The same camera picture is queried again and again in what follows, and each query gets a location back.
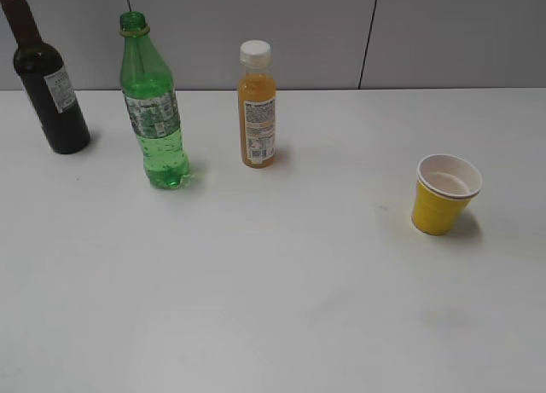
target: bottle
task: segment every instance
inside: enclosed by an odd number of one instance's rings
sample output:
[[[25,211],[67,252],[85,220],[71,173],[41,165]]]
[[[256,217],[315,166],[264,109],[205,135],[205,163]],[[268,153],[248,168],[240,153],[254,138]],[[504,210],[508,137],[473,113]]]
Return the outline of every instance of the bottle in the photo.
[[[275,161],[276,83],[270,76],[271,47],[264,41],[241,45],[244,75],[237,88],[241,156],[245,165],[263,168]]]
[[[189,162],[182,148],[171,71],[152,44],[143,14],[126,12],[120,24],[125,37],[121,89],[144,155],[144,170],[153,186],[178,188],[189,177]]]
[[[0,0],[18,48],[14,68],[54,152],[75,153],[90,141],[59,52],[42,41],[26,0]]]

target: white bottle cap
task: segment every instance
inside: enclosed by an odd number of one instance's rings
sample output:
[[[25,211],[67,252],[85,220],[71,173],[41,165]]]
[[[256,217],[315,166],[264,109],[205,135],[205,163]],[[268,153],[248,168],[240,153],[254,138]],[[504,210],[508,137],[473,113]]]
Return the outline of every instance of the white bottle cap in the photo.
[[[271,47],[264,41],[246,41],[241,45],[241,63],[251,69],[265,69],[271,63]]]

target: orange juice bottle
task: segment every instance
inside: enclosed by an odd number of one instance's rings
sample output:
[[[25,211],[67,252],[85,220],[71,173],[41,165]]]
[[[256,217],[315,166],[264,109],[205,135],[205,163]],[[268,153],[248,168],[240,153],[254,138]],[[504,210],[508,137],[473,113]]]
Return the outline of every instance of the orange juice bottle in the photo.
[[[241,45],[244,75],[239,82],[241,156],[257,169],[275,161],[275,80],[270,76],[271,47],[264,41]]]

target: green bottle label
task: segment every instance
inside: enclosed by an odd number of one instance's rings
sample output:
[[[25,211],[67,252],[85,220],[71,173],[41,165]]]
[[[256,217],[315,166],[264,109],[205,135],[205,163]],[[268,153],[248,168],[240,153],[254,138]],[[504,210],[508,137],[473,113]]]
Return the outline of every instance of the green bottle label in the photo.
[[[140,137],[160,139],[180,129],[174,90],[150,99],[135,99],[125,95],[125,104],[133,130]]]

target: orange liquid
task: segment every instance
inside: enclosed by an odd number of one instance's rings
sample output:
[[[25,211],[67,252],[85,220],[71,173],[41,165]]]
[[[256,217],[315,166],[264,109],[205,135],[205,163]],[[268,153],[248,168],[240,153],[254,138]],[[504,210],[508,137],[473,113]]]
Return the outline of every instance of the orange liquid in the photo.
[[[267,167],[275,161],[275,155],[273,157],[264,160],[262,163],[252,163],[248,158],[247,147],[247,131],[245,125],[245,108],[243,106],[244,101],[268,101],[275,97],[276,83],[272,77],[266,73],[247,73],[243,79],[239,82],[237,88],[239,92],[239,125],[241,127],[241,156],[242,162],[248,167],[254,169],[262,169]]]

